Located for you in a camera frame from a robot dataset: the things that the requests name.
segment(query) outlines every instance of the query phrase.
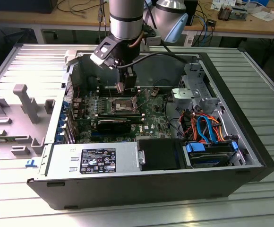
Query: robotic arm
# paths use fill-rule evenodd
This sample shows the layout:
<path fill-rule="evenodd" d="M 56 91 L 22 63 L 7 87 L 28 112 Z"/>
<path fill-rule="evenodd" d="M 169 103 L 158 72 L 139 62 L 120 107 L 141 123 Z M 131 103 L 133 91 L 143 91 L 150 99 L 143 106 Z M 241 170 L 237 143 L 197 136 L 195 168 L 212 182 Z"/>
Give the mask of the robotic arm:
<path fill-rule="evenodd" d="M 143 38 L 157 35 L 156 30 L 144 21 L 153 25 L 153 16 L 161 37 L 173 43 L 182 33 L 188 18 L 183 0 L 159 0 L 156 7 L 151 8 L 152 15 L 145 9 L 144 0 L 110 0 L 111 35 L 98 45 L 90 57 L 97 65 L 104 63 L 110 69 L 118 68 L 116 87 L 120 93 L 129 92 L 137 79 L 133 65 L 124 66 L 138 57 Z"/>

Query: motherboard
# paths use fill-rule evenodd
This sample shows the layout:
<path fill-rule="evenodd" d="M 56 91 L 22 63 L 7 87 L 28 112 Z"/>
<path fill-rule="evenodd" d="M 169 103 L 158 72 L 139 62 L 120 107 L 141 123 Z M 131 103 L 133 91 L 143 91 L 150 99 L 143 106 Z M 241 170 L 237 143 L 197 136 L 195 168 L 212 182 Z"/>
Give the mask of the motherboard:
<path fill-rule="evenodd" d="M 73 103 L 79 135 L 76 143 L 132 142 L 138 138 L 170 138 L 164 115 L 166 95 L 155 88 L 139 89 L 131 96 L 113 90 L 88 91 Z"/>

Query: chip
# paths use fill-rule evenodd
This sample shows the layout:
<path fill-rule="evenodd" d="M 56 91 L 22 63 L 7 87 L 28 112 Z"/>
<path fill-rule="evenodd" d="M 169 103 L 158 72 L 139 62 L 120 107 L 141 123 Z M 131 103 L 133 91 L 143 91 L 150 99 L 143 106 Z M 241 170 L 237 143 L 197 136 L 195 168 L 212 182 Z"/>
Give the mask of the chip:
<path fill-rule="evenodd" d="M 131 100 L 115 100 L 116 111 L 132 111 L 132 102 Z"/>

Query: power supply label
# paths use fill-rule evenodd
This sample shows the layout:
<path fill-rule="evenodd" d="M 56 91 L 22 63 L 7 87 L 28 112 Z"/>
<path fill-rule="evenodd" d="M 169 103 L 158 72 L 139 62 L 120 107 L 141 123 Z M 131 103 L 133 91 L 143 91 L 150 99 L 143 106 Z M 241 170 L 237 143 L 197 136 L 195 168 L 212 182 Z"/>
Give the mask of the power supply label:
<path fill-rule="evenodd" d="M 116 172 L 115 148 L 84 149 L 81 152 L 80 173 L 99 174 Z"/>

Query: black chassis frame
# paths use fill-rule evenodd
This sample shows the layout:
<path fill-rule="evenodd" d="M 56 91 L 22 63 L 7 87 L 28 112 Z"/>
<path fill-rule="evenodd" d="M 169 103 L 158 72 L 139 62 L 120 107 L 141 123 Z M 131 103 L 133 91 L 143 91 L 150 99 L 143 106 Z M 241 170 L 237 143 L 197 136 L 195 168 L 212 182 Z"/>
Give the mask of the black chassis frame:
<path fill-rule="evenodd" d="M 55 210 L 227 197 L 242 185 L 274 171 L 274 161 L 206 53 L 198 55 L 262 166 L 216 171 L 123 177 L 28 179 L 27 184 Z"/>

